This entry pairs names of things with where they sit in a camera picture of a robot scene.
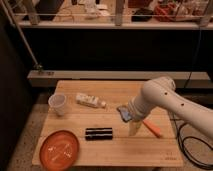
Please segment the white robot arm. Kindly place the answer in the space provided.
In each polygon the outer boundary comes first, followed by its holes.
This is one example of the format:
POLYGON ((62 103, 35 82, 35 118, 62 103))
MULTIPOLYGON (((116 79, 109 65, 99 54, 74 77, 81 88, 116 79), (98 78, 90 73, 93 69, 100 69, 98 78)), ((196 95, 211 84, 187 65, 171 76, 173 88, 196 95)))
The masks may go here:
POLYGON ((132 120, 142 121, 155 107, 161 107, 213 140, 213 110, 181 97, 175 89, 171 77, 146 81, 139 93, 128 102, 132 120))

